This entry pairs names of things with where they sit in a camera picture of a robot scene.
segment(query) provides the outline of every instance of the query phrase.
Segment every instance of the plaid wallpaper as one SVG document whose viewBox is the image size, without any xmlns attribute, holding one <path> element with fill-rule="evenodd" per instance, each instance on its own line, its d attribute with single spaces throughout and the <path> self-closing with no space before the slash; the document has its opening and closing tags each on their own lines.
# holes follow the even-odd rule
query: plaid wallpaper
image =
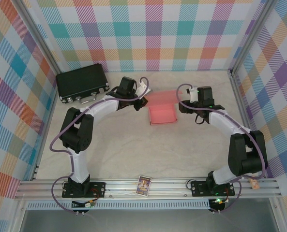
<svg viewBox="0 0 287 232">
<path fill-rule="evenodd" d="M 279 0 L 237 74 L 252 128 L 265 134 L 270 172 L 287 207 L 287 0 Z"/>
<path fill-rule="evenodd" d="M 260 1 L 260 4 L 258 5 L 255 14 L 254 14 L 253 17 L 252 17 L 252 20 L 251 20 L 251 22 L 250 22 L 250 24 L 249 24 L 247 30 L 245 31 L 245 33 L 244 33 L 244 35 L 243 35 L 243 37 L 242 37 L 242 39 L 241 39 L 241 41 L 240 41 L 240 43 L 239 43 L 239 46 L 238 46 L 238 48 L 237 48 L 237 50 L 236 50 L 236 53 L 235 53 L 235 55 L 234 55 L 234 58 L 232 59 L 230 65 L 229 65 L 229 69 L 232 69 L 232 68 L 233 68 L 233 66 L 234 66 L 234 64 L 235 64 L 235 62 L 236 62 L 236 60 L 237 60 L 237 58 L 238 58 L 238 56 L 239 56 L 239 54 L 240 54 L 240 52 L 241 52 L 241 49 L 244 47 L 244 45 L 245 45 L 245 43 L 246 43 L 246 41 L 247 41 L 247 39 L 248 39 L 248 37 L 249 37 L 249 34 L 250 34 L 250 32 L 252 31 L 253 26 L 255 25 L 255 22 L 257 21 L 259 15 L 260 15 L 260 13 L 261 13 L 261 11 L 263 10 L 263 8 L 264 8 L 264 6 L 265 6 L 266 1 L 267 1 L 267 0 L 261 0 L 261 1 Z"/>
<path fill-rule="evenodd" d="M 55 75 L 10 0 L 0 0 L 0 232 L 26 180 L 55 95 Z"/>
<path fill-rule="evenodd" d="M 63 71 L 93 63 L 106 71 L 177 71 L 227 69 L 259 1 L 24 2 Z"/>
</svg>

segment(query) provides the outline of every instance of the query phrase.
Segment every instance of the metal frame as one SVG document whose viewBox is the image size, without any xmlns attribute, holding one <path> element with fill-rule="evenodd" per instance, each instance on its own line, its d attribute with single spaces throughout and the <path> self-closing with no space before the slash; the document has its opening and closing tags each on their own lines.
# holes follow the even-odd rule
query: metal frame
<svg viewBox="0 0 287 232">
<path fill-rule="evenodd" d="M 247 54 L 249 53 L 254 41 L 257 39 L 258 35 L 260 34 L 267 18 L 269 17 L 270 13 L 274 9 L 277 2 L 278 2 L 278 0 L 267 0 L 266 1 L 262 12 L 260 13 L 257 21 L 255 22 L 255 24 L 254 24 L 254 26 L 253 26 L 253 28 L 252 28 L 252 30 L 251 30 L 248 38 L 247 38 L 245 45 L 243 46 L 240 54 L 237 57 L 235 64 L 233 65 L 232 73 L 236 73 L 237 70 L 242 65 L 244 59 L 246 58 Z"/>
<path fill-rule="evenodd" d="M 33 35 L 35 41 L 39 45 L 41 51 L 43 52 L 45 58 L 48 60 L 51 68 L 55 73 L 60 73 L 60 69 L 55 59 L 53 58 L 50 50 L 48 49 L 44 39 L 41 36 L 40 31 L 38 30 L 36 24 L 34 23 L 32 17 L 29 14 L 28 9 L 22 0 L 12 0 L 17 11 L 20 13 L 25 24 L 27 25 L 29 31 Z M 245 107 L 243 105 L 242 96 L 239 92 L 237 82 L 235 80 L 234 73 L 237 72 L 239 67 L 243 64 L 245 57 L 247 56 L 249 50 L 252 47 L 253 42 L 256 40 L 259 35 L 266 19 L 268 18 L 270 12 L 273 10 L 276 5 L 277 0 L 267 0 L 263 11 L 261 12 L 258 20 L 256 21 L 248 39 L 247 43 L 243 47 L 240 55 L 237 58 L 236 63 L 233 66 L 231 72 L 228 73 L 234 95 L 238 104 L 238 108 L 242 117 L 243 124 L 250 128 L 250 121 L 247 117 Z M 14 201 L 11 212 L 13 213 L 12 218 L 9 220 L 7 231 L 20 231 L 22 221 L 25 215 L 26 210 L 30 210 L 30 203 L 38 202 L 52 202 L 51 196 L 51 186 L 54 180 L 36 180 L 34 174 L 37 173 L 37 168 L 41 160 L 41 154 L 45 145 L 45 138 L 48 134 L 48 127 L 50 125 L 53 110 L 57 101 L 57 96 L 54 98 L 52 104 L 51 113 L 48 118 L 47 127 L 44 133 L 44 139 L 40 147 L 37 160 L 34 164 L 34 172 L 30 175 L 30 180 L 33 181 L 24 181 L 21 182 L 21 185 L 18 189 L 16 199 Z M 114 202 L 155 202 L 163 203 L 168 200 L 171 202 L 200 202 L 206 201 L 209 197 L 192 197 L 191 191 L 188 190 L 185 186 L 186 182 L 189 179 L 195 180 L 205 180 L 205 178 L 160 178 L 153 179 L 151 184 L 151 189 L 149 193 L 149 198 L 143 199 L 141 196 L 135 194 L 137 179 L 96 179 L 91 180 L 93 182 L 106 182 L 106 193 L 103 200 L 98 200 L 98 202 L 104 203 L 114 203 Z M 57 199 L 61 203 L 69 203 L 73 199 L 63 199 L 61 197 L 62 188 L 61 185 L 64 180 L 59 181 L 56 186 L 54 193 L 56 194 Z M 278 187 L 278 184 L 275 179 L 263 179 L 259 181 L 260 189 L 253 190 L 251 184 L 248 180 L 243 179 L 242 182 L 242 194 L 241 198 L 269 198 L 271 201 L 272 210 L 280 231 L 287 232 L 287 214 L 285 206 L 282 200 L 281 191 Z M 234 183 L 235 191 L 238 192 L 239 186 L 237 183 Z"/>
<path fill-rule="evenodd" d="M 92 182 L 106 182 L 106 193 L 103 199 L 99 199 L 97 203 L 104 205 L 99 207 L 99 209 L 108 209 L 108 205 L 111 207 L 110 209 L 118 209 L 117 206 L 113 204 L 107 203 L 156 203 L 156 204 L 164 204 L 164 207 L 161 209 L 168 209 L 168 206 L 165 205 L 167 202 L 170 203 L 178 203 L 185 202 L 185 206 L 180 205 L 180 208 L 196 208 L 190 207 L 190 205 L 186 205 L 189 203 L 195 203 L 195 206 L 201 209 L 207 208 L 206 203 L 196 202 L 204 202 L 208 199 L 213 199 L 213 197 L 192 197 L 191 191 L 186 188 L 186 183 L 189 179 L 194 179 L 198 181 L 205 180 L 204 177 L 199 178 L 156 178 L 152 179 L 151 188 L 149 192 L 148 198 L 143 198 L 142 196 L 138 196 L 135 194 L 137 181 L 138 179 L 94 179 Z M 73 199 L 65 199 L 61 197 L 62 194 L 62 183 L 66 179 L 60 180 L 55 188 L 54 193 L 57 197 L 58 201 L 61 204 L 69 205 L 72 200 L 86 200 L 84 198 L 73 198 Z M 51 196 L 51 186 L 54 180 L 46 179 L 46 180 L 33 180 L 33 181 L 24 181 L 21 182 L 21 185 L 18 189 L 15 204 L 12 212 L 14 212 L 15 216 L 9 222 L 8 231 L 19 231 L 24 214 L 26 210 L 32 210 L 30 208 L 31 203 L 36 203 L 37 205 L 33 207 L 33 209 L 44 209 L 43 204 L 49 203 L 50 208 L 48 210 L 56 210 L 60 209 L 56 207 L 55 203 L 52 201 Z M 287 221 L 285 220 L 286 215 L 281 210 L 282 207 L 279 207 L 279 202 L 281 202 L 281 191 L 278 187 L 278 183 L 275 179 L 263 179 L 258 181 L 260 189 L 253 190 L 252 186 L 248 179 L 242 179 L 242 193 L 241 198 L 269 198 L 271 200 L 272 209 L 274 212 L 277 212 L 275 215 L 278 227 L 280 231 L 287 231 Z M 238 183 L 234 183 L 234 188 L 236 193 L 239 191 Z"/>
<path fill-rule="evenodd" d="M 32 35 L 35 42 L 38 44 L 40 50 L 42 51 L 44 57 L 48 61 L 51 69 L 55 72 L 55 74 L 61 73 L 60 68 L 58 67 L 57 62 L 51 54 L 50 49 L 47 47 L 44 38 L 41 35 L 37 25 L 33 21 L 28 9 L 26 8 L 23 0 L 12 0 L 12 4 L 16 8 L 17 12 L 23 19 L 26 24 L 30 34 Z"/>
<path fill-rule="evenodd" d="M 55 106 L 56 106 L 57 99 L 58 99 L 58 91 L 56 90 L 53 103 L 51 104 L 51 107 L 49 109 L 50 113 L 49 113 L 49 116 L 48 116 L 48 119 L 47 119 L 47 123 L 45 124 L 45 129 L 44 129 L 42 141 L 41 141 L 41 144 L 40 144 L 40 148 L 38 150 L 37 158 L 35 159 L 34 163 L 32 164 L 32 167 L 31 167 L 32 172 L 30 172 L 28 180 L 34 180 L 35 179 L 35 175 L 38 173 L 39 164 L 40 164 L 40 161 L 41 161 L 43 150 L 45 148 L 45 142 L 46 142 L 48 131 L 50 129 L 50 125 L 51 125 L 52 118 L 53 118 L 53 115 L 54 115 L 54 109 L 55 109 Z"/>
</svg>

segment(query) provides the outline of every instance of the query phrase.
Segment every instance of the robotic arm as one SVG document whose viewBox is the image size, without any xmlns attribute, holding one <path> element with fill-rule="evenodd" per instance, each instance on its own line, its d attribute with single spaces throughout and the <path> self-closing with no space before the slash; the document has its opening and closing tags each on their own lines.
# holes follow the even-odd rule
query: robotic arm
<svg viewBox="0 0 287 232">
<path fill-rule="evenodd" d="M 214 104 L 211 87 L 193 87 L 189 88 L 187 92 L 190 94 L 191 99 L 182 101 L 185 105 L 201 109 L 210 108 L 227 114 L 224 107 Z M 225 184 L 241 175 L 262 171 L 259 154 L 250 138 L 246 136 L 241 128 L 250 133 L 258 144 L 265 161 L 265 168 L 267 168 L 268 162 L 264 135 L 259 130 L 252 131 L 240 125 L 237 121 L 229 120 L 219 113 L 207 110 L 192 110 L 186 108 L 181 103 L 179 103 L 179 110 L 184 114 L 197 114 L 196 123 L 198 117 L 203 119 L 202 122 L 197 124 L 207 122 L 218 128 L 225 136 L 230 137 L 227 165 L 208 174 L 206 186 L 210 194 L 217 195 L 224 189 Z"/>
<path fill-rule="evenodd" d="M 133 105 L 137 111 L 144 107 L 148 103 L 144 97 L 135 101 L 112 101 L 112 98 L 134 99 L 141 96 L 146 87 L 147 86 L 141 82 L 140 86 L 137 88 L 135 80 L 123 77 L 120 85 L 113 88 L 102 98 L 102 100 L 104 100 L 103 102 L 92 107 L 76 122 L 76 124 L 79 124 L 79 127 L 75 127 L 74 125 L 71 126 L 60 137 L 63 146 L 71 152 L 74 160 L 75 172 L 68 178 L 68 183 L 72 188 L 76 189 L 76 192 L 79 195 L 85 196 L 89 190 L 90 175 L 86 165 L 86 149 L 91 144 L 94 123 L 99 122 L 106 115 L 121 110 L 129 105 Z M 88 107 L 82 109 L 70 108 L 67 111 L 61 131 L 87 108 Z"/>
</svg>

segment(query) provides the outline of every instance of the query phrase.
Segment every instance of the black case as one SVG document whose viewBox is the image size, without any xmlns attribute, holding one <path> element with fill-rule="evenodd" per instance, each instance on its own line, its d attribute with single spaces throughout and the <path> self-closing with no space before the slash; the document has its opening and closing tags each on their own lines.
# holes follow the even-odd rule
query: black case
<svg viewBox="0 0 287 232">
<path fill-rule="evenodd" d="M 58 74 L 56 83 L 63 103 L 95 96 L 110 89 L 101 64 Z"/>
</svg>

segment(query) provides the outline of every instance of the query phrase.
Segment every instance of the card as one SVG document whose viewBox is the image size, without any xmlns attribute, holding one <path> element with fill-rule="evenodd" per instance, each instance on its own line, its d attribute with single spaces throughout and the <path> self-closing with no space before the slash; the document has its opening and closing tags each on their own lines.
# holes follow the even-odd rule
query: card
<svg viewBox="0 0 287 232">
<path fill-rule="evenodd" d="M 147 197 L 149 195 L 151 178 L 139 176 L 136 194 Z"/>
</svg>

